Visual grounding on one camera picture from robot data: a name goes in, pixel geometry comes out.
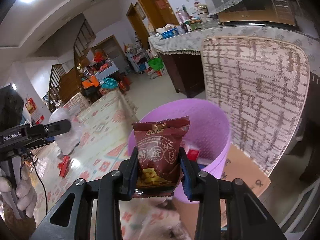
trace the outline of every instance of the bottle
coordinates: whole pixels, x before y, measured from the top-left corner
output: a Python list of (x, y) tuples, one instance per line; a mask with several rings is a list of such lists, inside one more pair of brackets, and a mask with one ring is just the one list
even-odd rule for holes
[(191, 19), (190, 15), (188, 14), (187, 8), (184, 4), (182, 4), (182, 9), (185, 12), (186, 16), (188, 17), (188, 19)]
[(176, 15), (179, 19), (179, 23), (183, 23), (184, 22), (184, 19), (183, 19), (183, 16), (182, 16), (182, 9), (180, 9), (179, 7), (177, 7), (177, 11), (176, 11)]
[(191, 28), (190, 22), (189, 21), (185, 21), (184, 24), (187, 27), (188, 32), (191, 32), (192, 28)]

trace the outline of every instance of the clear plastic bag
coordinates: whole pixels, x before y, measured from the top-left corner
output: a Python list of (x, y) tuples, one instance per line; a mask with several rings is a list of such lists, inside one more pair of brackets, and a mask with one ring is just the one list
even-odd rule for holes
[(79, 122), (74, 121), (76, 107), (73, 108), (72, 115), (67, 108), (58, 108), (50, 116), (49, 123), (61, 120), (69, 120), (71, 122), (71, 130), (67, 133), (57, 135), (54, 137), (58, 147), (61, 149), (63, 155), (69, 155), (73, 149), (79, 144), (82, 137), (84, 126)]

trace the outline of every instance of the poster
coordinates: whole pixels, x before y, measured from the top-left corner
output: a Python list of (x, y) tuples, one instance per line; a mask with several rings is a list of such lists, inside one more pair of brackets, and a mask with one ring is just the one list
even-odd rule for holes
[(27, 103), (25, 104), (28, 112), (31, 115), (31, 118), (36, 122), (36, 124), (41, 124), (44, 120), (44, 116), (41, 115), (39, 110), (37, 109), (36, 103), (30, 98)]

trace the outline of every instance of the snack bag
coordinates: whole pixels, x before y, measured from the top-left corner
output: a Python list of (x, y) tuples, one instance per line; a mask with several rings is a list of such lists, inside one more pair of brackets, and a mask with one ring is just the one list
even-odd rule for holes
[[(149, 196), (173, 193), (180, 181), (179, 147), (189, 125), (188, 116), (132, 124), (138, 146), (138, 190), (146, 192), (146, 189), (153, 188)], [(161, 194), (155, 189), (159, 187), (171, 187), (170, 194)]]

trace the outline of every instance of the human hand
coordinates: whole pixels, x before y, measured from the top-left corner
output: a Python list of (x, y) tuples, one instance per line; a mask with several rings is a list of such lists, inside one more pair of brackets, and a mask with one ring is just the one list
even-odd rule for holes
[[(0, 176), (0, 193), (7, 193), (12, 190), (10, 181)], [(33, 211), (36, 207), (37, 193), (32, 186), (29, 172), (26, 166), (21, 169), (21, 181), (18, 182), (16, 188), (16, 195), (19, 198), (17, 207), (21, 211), (25, 210), (28, 217), (33, 216)]]

